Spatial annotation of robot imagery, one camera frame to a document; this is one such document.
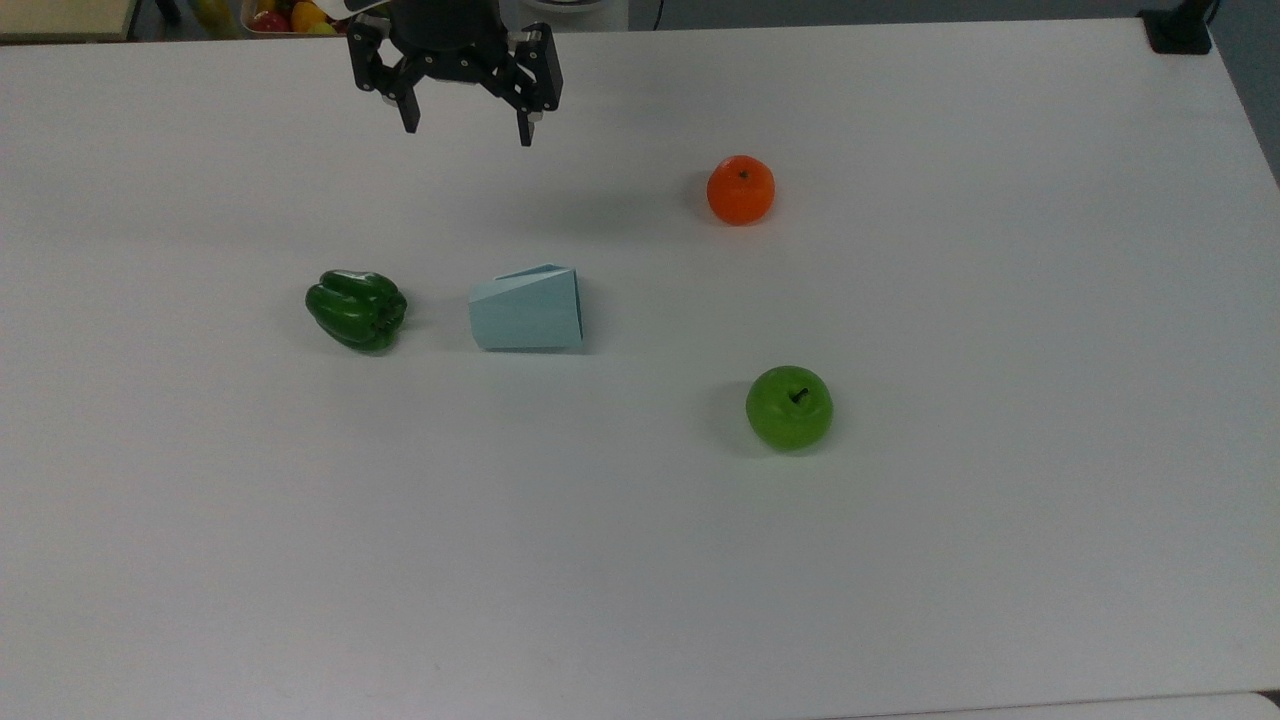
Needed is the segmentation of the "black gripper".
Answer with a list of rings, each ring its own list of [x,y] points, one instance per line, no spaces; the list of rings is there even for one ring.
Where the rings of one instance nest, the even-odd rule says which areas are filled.
[[[535,124],[559,108],[564,85],[549,24],[511,33],[498,1],[390,1],[388,6],[390,20],[355,17],[348,23],[357,88],[380,95],[399,113],[404,131],[415,135],[421,120],[416,86],[424,77],[481,85],[515,110],[520,145],[532,145]],[[380,54],[389,37],[402,54],[394,65]]]

